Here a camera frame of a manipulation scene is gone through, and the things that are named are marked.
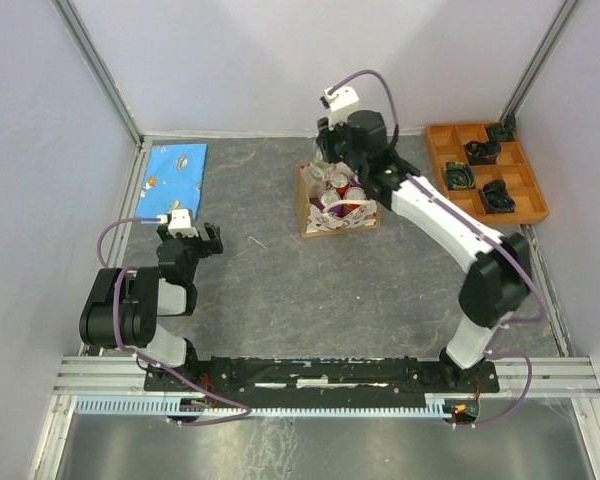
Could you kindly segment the patterned canvas tote bag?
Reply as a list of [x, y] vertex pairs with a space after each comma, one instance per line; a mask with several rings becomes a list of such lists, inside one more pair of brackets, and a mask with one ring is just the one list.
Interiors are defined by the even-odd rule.
[[319, 197], [311, 197], [310, 183], [316, 179], [310, 174], [310, 164], [295, 167], [296, 217], [303, 238], [325, 237], [379, 229], [382, 208], [372, 200], [354, 200], [352, 203], [332, 202], [322, 205]]

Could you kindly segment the clear glass beverage bottle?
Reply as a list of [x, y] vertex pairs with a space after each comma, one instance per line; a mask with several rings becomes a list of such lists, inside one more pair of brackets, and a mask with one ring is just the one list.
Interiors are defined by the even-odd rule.
[[310, 176], [319, 181], [327, 181], [336, 172], [336, 165], [324, 159], [323, 152], [316, 143], [312, 146], [307, 168]]

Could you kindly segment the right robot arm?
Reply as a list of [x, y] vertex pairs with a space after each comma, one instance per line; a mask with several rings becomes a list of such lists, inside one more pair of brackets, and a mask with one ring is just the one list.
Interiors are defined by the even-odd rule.
[[529, 245], [522, 235], [504, 236], [453, 204], [400, 157], [396, 144], [375, 111], [356, 111], [336, 125], [326, 117], [317, 122], [322, 159], [349, 167], [370, 199], [415, 224], [464, 272], [458, 297], [463, 317], [438, 360], [440, 382], [461, 391], [531, 293]]

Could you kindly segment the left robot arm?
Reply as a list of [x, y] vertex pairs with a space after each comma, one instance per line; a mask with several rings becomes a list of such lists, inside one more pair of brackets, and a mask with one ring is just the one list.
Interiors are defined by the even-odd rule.
[[204, 239], [193, 227], [186, 233], [157, 228], [161, 243], [158, 264], [121, 276], [120, 268], [98, 271], [80, 321], [83, 343], [103, 349], [128, 349], [147, 363], [166, 366], [167, 379], [189, 390], [201, 378], [192, 342], [158, 325], [160, 317], [193, 314], [198, 291], [194, 278], [199, 262], [219, 255], [224, 246], [218, 226], [206, 223]]

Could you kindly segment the red soda can back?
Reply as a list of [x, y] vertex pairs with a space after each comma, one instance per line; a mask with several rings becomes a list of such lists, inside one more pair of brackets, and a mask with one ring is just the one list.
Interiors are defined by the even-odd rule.
[[343, 197], [350, 187], [350, 180], [345, 174], [334, 172], [329, 176], [328, 185]]

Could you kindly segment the red soda can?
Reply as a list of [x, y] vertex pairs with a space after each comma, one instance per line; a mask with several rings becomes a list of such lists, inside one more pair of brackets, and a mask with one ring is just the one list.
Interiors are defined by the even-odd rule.
[[345, 174], [334, 172], [329, 176], [328, 185], [343, 197], [350, 187], [350, 180]]
[[366, 194], [364, 190], [360, 187], [350, 187], [343, 196], [344, 200], [366, 200]]

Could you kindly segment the red soda can front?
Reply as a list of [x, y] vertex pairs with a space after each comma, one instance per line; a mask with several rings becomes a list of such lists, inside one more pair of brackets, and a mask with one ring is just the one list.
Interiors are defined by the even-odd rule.
[[360, 187], [350, 187], [343, 196], [344, 200], [366, 200], [366, 194], [364, 190]]

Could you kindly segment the purple soda can front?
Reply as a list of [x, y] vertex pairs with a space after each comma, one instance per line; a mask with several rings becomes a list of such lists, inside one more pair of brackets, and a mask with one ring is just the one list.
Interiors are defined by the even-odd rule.
[[318, 198], [319, 207], [322, 213], [327, 213], [336, 217], [342, 216], [341, 196], [335, 190], [325, 190]]

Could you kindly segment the blue patterned cloth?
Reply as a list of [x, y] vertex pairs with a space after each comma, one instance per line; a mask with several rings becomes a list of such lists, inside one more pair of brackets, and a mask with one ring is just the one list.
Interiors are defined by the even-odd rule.
[[190, 209], [197, 217], [207, 156], [200, 143], [152, 146], [135, 217]]

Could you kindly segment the black rolled sock upper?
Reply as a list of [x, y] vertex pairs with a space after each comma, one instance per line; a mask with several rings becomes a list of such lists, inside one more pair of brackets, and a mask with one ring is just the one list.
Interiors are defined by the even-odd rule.
[[464, 151], [470, 165], [495, 165], [501, 153], [501, 144], [498, 141], [473, 140], [464, 146]]

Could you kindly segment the black rolled sock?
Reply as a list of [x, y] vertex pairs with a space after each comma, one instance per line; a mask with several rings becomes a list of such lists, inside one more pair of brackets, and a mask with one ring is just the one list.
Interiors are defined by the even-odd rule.
[[506, 183], [501, 179], [485, 184], [479, 194], [487, 214], [513, 213], [515, 211], [516, 203], [509, 195]]
[[464, 146], [464, 151], [470, 165], [495, 165], [501, 153], [501, 144], [498, 141], [473, 140]]

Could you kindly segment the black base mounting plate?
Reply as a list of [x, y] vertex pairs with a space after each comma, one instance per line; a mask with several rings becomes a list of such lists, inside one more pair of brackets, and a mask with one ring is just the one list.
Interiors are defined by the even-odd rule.
[[265, 359], [213, 357], [196, 371], [144, 368], [146, 392], [211, 393], [212, 407], [423, 407], [427, 394], [500, 391], [495, 365], [466, 373], [439, 360], [398, 358]]

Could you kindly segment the dark rolled sock corner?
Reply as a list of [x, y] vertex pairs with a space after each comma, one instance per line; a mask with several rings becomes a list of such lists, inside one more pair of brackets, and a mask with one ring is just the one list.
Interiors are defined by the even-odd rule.
[[491, 142], [513, 142], [516, 127], [516, 116], [514, 113], [509, 113], [500, 123], [488, 125], [485, 131]]

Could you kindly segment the black rolled sock lower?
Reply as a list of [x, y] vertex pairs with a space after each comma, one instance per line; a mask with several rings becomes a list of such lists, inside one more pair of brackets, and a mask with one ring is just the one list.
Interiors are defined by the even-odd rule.
[[516, 203], [509, 195], [506, 183], [501, 179], [485, 184], [479, 194], [487, 214], [513, 213], [515, 211]]

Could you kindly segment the aluminium front frame rail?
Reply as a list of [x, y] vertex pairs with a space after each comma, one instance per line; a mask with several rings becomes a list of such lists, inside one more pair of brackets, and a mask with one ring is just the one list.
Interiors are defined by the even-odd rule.
[[[533, 358], [529, 399], [600, 398], [592, 363], [584, 357]], [[483, 398], [512, 399], [525, 385], [527, 367], [520, 358], [495, 362], [500, 391], [481, 390]], [[69, 356], [62, 359], [55, 395], [143, 395], [145, 373], [130, 357]]]

